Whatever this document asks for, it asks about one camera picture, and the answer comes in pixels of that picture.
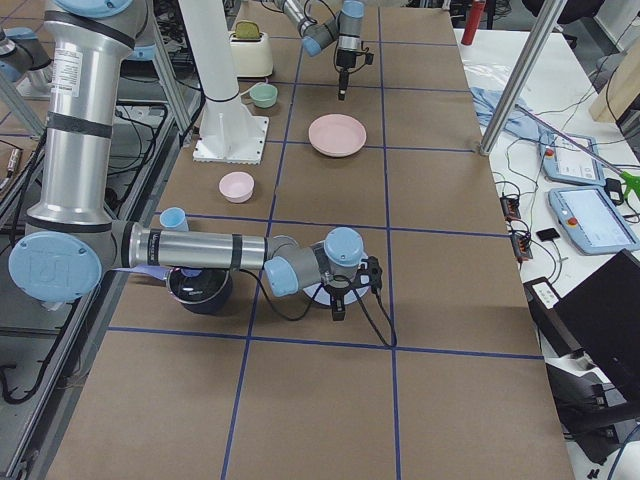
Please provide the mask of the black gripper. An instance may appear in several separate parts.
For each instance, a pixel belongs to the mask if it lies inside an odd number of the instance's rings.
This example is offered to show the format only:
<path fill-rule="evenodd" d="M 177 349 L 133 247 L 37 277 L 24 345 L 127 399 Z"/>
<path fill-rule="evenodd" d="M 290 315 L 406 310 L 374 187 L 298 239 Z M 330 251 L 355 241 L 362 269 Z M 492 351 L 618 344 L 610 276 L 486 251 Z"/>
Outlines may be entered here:
<path fill-rule="evenodd" d="M 330 307 L 332 300 L 340 298 L 344 307 L 353 304 L 357 301 L 356 294 L 353 288 L 345 282 L 338 282 L 337 284 L 321 284 L 321 290 L 319 291 L 319 304 Z M 331 315 L 333 321 L 344 320 L 346 317 L 346 309 L 341 308 L 340 311 L 337 307 L 332 306 Z"/>
<path fill-rule="evenodd" d="M 355 67 L 357 59 L 357 52 L 354 50 L 347 50 L 338 47 L 336 50 L 335 66 L 338 69 L 339 81 L 338 81 L 338 99 L 340 101 L 346 100 L 347 88 L 350 77 L 350 70 Z"/>

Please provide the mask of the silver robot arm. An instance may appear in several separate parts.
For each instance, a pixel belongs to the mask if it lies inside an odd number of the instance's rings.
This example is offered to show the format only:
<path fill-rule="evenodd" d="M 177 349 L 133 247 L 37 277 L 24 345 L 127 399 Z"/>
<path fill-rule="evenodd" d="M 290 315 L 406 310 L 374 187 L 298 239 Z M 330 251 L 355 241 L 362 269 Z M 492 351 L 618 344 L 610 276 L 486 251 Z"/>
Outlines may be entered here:
<path fill-rule="evenodd" d="M 172 272 L 264 271 L 270 293 L 324 290 L 332 317 L 368 273 L 361 236 L 340 227 L 302 247 L 288 236 L 151 229 L 111 218 L 104 208 L 113 119 L 122 62 L 151 32 L 147 1 L 51 1 L 45 25 L 55 42 L 39 202 L 12 249 L 13 282 L 32 298 L 70 302 L 105 272 L 138 265 Z"/>
<path fill-rule="evenodd" d="M 371 65 L 374 54 L 364 46 L 361 30 L 365 6 L 361 1 L 343 1 L 335 12 L 326 1 L 320 4 L 327 8 L 330 17 L 320 23 L 309 12 L 309 1 L 260 1 L 263 8 L 285 15 L 296 28 L 303 49 L 310 57 L 316 57 L 333 46 L 332 66 L 338 74 L 337 96 L 339 101 L 346 98 L 352 74 L 364 66 Z"/>

